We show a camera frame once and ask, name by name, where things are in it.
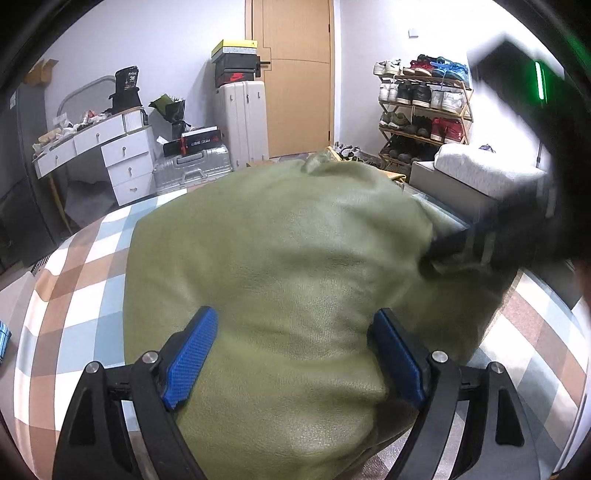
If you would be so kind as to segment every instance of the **black shoe box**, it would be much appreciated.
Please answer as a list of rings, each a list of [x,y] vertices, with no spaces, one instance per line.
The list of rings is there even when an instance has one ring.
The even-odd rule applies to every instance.
[[[165,157],[171,155],[192,155],[201,150],[222,145],[222,133],[219,129],[200,134],[187,135],[162,146]]]
[[[228,70],[241,72],[254,72],[258,57],[255,54],[247,53],[224,53],[220,56],[216,64],[216,78]]]
[[[244,70],[231,70],[222,73],[219,77],[216,77],[216,88],[220,88],[222,85],[234,82],[252,82],[255,79],[255,72],[244,71]]]

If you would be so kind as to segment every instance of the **white sneaker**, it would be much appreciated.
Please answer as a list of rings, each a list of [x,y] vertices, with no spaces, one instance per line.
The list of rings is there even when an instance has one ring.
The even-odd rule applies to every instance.
[[[398,96],[398,85],[397,83],[393,83],[390,85],[390,91],[388,92],[388,102],[395,102],[396,97]]]
[[[384,75],[400,75],[400,59],[387,60]]]
[[[443,92],[443,100],[441,101],[441,109],[446,112],[460,115],[464,108],[464,94],[454,92]]]
[[[441,110],[441,102],[443,101],[443,91],[432,90],[431,91],[431,108]]]
[[[379,86],[379,96],[378,100],[380,102],[387,102],[388,101],[388,94],[390,92],[390,83],[383,83]]]
[[[379,61],[374,65],[374,75],[383,75],[386,68],[385,61]]]

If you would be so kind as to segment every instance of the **wooden shelf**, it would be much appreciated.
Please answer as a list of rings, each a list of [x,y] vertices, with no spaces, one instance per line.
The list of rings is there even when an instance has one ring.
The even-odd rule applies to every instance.
[[[425,143],[429,143],[431,145],[437,145],[439,147],[441,147],[444,143],[444,142],[438,142],[437,140],[431,140],[431,138],[419,137],[418,135],[408,134],[403,130],[396,130],[393,128],[384,128],[384,127],[379,127],[379,129],[382,132],[390,133],[392,135],[399,135],[401,137],[412,138],[413,140],[416,140],[418,142],[425,142]]]
[[[390,155],[386,155],[385,153],[380,153],[378,154],[378,156],[384,160],[387,161],[388,163],[393,163],[399,167],[405,167],[405,168],[410,168],[411,164],[410,163],[405,163],[403,161],[398,160],[397,158],[392,158],[390,157]]]
[[[394,79],[394,80],[413,80],[415,82],[426,82],[430,85],[445,85],[448,87],[465,88],[466,90],[472,90],[470,87],[461,80],[441,78],[441,77],[429,77],[426,75],[379,75],[380,79]]]
[[[408,108],[415,108],[416,110],[420,110],[422,112],[431,112],[434,113],[438,116],[441,116],[443,118],[456,118],[458,120],[468,120],[469,122],[473,122],[472,118],[470,118],[468,116],[468,112],[467,109],[465,110],[464,116],[458,115],[457,113],[451,113],[448,112],[446,110],[438,110],[436,108],[431,108],[431,107],[426,107],[426,106],[420,106],[420,105],[405,105],[404,103],[398,103],[398,102],[384,102],[384,101],[379,101],[382,105],[393,105],[393,106],[405,106]]]

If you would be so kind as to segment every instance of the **white wall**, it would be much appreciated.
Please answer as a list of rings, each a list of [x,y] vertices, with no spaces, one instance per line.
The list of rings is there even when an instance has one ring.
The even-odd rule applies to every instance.
[[[145,107],[168,93],[186,98],[187,123],[211,124],[211,50],[223,38],[244,38],[244,24],[244,0],[104,0],[44,55],[59,60],[45,94],[48,127],[66,95],[131,65]],[[150,124],[170,135],[157,112]]]
[[[342,23],[342,105],[340,141],[378,154],[384,138],[378,131],[379,79],[376,61],[402,58],[408,65],[423,53],[464,64],[500,35],[546,61],[557,73],[562,68],[550,52],[514,17],[493,0],[340,0]],[[408,38],[408,29],[418,38]],[[489,143],[501,153],[535,164],[539,142],[529,128],[484,85],[475,85],[472,101],[475,123],[470,141]]]

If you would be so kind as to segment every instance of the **door frame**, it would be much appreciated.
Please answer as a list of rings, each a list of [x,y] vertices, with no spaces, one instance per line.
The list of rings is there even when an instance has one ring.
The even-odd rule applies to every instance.
[[[335,0],[327,0],[329,3],[329,28],[330,28],[330,135],[329,144],[335,143]],[[245,0],[245,25],[244,38],[252,38],[252,0]]]

